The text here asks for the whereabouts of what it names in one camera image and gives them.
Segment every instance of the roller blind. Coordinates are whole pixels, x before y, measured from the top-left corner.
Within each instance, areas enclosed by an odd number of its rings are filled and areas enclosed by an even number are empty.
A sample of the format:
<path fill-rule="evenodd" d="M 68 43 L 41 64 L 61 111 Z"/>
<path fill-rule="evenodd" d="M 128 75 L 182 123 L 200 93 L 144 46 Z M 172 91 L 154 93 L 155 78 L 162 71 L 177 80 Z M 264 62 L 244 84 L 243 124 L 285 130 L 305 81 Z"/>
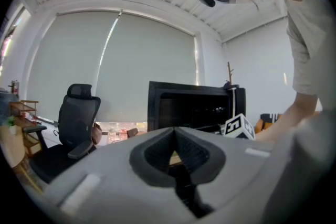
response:
<path fill-rule="evenodd" d="M 39 116 L 57 121 L 71 84 L 96 84 L 102 51 L 117 17 L 112 12 L 83 12 L 55 19 L 38 47 L 28 81 L 27 98 L 39 101 Z"/>
<path fill-rule="evenodd" d="M 194 37 L 147 18 L 122 14 L 100 67 L 97 120 L 146 122 L 149 81 L 194 85 Z"/>

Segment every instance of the office chair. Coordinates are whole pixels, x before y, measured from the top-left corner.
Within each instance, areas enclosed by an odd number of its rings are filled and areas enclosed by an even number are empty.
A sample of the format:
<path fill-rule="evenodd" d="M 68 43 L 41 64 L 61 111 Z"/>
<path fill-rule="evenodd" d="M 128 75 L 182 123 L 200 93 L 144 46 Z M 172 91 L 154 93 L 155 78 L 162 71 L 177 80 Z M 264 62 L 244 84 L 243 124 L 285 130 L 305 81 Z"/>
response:
<path fill-rule="evenodd" d="M 73 84 L 59 112 L 58 130 L 62 145 L 47 148 L 42 131 L 45 126 L 24 128 L 25 133 L 37 133 L 42 151 L 30 160 L 34 172 L 46 183 L 95 150 L 91 139 L 93 121 L 100 106 L 100 98 L 91 96 L 91 85 Z"/>

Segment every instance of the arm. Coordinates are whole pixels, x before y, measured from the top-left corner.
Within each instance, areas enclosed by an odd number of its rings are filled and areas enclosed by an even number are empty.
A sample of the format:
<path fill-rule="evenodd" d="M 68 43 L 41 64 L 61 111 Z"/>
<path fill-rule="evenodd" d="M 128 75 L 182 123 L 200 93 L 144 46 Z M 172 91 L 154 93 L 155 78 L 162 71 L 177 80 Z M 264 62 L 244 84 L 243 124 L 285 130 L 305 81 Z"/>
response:
<path fill-rule="evenodd" d="M 317 105 L 316 95 L 297 93 L 293 105 L 270 128 L 257 134 L 256 140 L 276 141 L 280 134 L 295 127 L 304 118 L 312 115 Z"/>

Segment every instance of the chair headrest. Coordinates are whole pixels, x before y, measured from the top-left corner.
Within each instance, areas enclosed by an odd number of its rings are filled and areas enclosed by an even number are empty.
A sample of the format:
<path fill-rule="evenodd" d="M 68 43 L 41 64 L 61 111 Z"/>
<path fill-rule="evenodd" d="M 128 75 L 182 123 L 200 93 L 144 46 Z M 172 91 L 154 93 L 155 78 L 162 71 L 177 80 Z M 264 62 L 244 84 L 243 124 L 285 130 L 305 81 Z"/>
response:
<path fill-rule="evenodd" d="M 92 85 L 89 84 L 73 84 L 69 87 L 67 96 L 77 99 L 91 100 L 91 88 Z"/>

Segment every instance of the computer monitor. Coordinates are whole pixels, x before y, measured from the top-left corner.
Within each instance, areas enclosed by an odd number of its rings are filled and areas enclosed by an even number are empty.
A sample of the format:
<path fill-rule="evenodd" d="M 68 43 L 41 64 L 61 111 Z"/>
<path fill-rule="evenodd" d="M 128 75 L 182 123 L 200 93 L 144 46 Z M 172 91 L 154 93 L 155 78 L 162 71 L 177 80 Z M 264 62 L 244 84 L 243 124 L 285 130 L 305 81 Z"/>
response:
<path fill-rule="evenodd" d="M 148 131 L 182 126 L 220 132 L 234 115 L 246 113 L 245 89 L 149 83 Z"/>

